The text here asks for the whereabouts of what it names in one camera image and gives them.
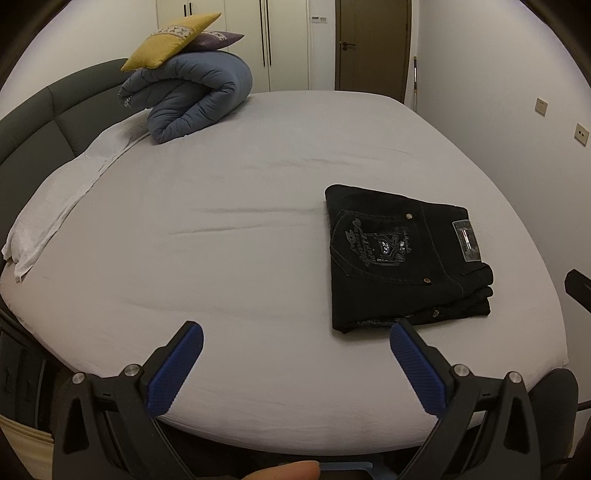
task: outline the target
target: brown wooden door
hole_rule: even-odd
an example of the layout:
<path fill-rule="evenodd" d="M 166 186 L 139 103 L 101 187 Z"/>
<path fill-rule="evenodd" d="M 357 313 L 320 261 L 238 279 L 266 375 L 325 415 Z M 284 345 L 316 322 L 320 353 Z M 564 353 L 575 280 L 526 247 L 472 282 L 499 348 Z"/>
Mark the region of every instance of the brown wooden door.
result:
<path fill-rule="evenodd" d="M 404 101 L 410 0 L 337 0 L 336 89 Z"/>

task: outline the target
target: jeans back pocket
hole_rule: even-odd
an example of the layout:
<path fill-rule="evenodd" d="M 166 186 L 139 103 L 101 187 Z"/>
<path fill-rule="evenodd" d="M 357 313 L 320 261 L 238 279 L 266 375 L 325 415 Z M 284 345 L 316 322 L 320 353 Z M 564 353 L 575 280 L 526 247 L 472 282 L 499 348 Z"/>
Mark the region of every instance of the jeans back pocket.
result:
<path fill-rule="evenodd" d="M 433 247 L 420 211 L 381 216 L 342 210 L 331 228 L 330 256 L 349 277 L 431 283 Z"/>

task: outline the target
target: purple pillow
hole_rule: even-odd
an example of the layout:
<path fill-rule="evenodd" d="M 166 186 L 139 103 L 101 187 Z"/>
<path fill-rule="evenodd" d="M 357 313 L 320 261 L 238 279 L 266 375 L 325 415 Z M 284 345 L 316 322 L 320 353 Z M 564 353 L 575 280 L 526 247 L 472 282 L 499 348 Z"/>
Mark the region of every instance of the purple pillow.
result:
<path fill-rule="evenodd" d="M 183 48 L 183 52 L 219 50 L 220 48 L 229 47 L 233 43 L 236 43 L 243 36 L 244 35 L 240 33 L 205 31 L 197 35 L 193 41 L 189 42 L 189 44 Z"/>

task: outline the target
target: black wardrobe handle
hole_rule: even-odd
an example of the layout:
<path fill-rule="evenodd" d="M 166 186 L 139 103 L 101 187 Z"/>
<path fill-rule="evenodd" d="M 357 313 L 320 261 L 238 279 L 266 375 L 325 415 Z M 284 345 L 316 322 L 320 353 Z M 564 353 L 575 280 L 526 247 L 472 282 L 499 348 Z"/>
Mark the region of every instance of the black wardrobe handle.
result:
<path fill-rule="evenodd" d="M 262 51 L 262 65 L 266 67 L 265 64 L 265 33 L 263 32 L 262 27 L 262 0 L 259 0 L 259 14 L 261 15 L 261 51 Z"/>
<path fill-rule="evenodd" d="M 269 47 L 269 67 L 273 66 L 273 60 L 271 60 L 271 27 L 269 26 L 269 0 L 265 0 L 267 6 L 267 42 Z"/>

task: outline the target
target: white wall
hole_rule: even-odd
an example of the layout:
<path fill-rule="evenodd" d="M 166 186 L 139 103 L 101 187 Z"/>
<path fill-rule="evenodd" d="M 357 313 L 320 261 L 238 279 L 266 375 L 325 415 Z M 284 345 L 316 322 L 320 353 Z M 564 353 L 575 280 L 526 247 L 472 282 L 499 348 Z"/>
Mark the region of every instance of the white wall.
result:
<path fill-rule="evenodd" d="M 311 24 L 310 89 L 335 89 L 335 0 L 309 0 L 311 17 L 326 17 L 326 23 Z"/>
<path fill-rule="evenodd" d="M 525 223 L 560 296 L 569 367 L 588 400 L 591 314 L 563 282 L 572 268 L 591 277 L 591 148 L 573 138 L 578 122 L 591 128 L 591 89 L 519 0 L 421 0 L 418 57 L 418 113 L 484 170 Z M 549 102 L 545 118 L 534 111 L 537 97 Z M 587 417 L 579 414 L 579 434 Z"/>
<path fill-rule="evenodd" d="M 155 0 L 72 0 L 36 36 L 0 90 L 0 118 L 70 73 L 128 57 L 157 29 Z"/>

